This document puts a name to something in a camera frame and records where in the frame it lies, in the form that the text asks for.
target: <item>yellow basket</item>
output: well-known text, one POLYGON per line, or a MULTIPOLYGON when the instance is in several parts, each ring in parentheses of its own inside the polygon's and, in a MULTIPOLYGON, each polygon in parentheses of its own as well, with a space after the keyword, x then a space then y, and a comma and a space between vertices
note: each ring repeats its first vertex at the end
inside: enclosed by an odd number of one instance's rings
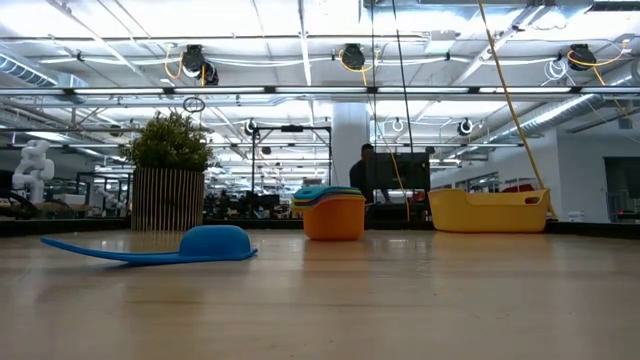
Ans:
POLYGON ((429 192, 436 229, 464 233, 535 233, 544 230, 549 190, 467 194, 461 189, 429 192))

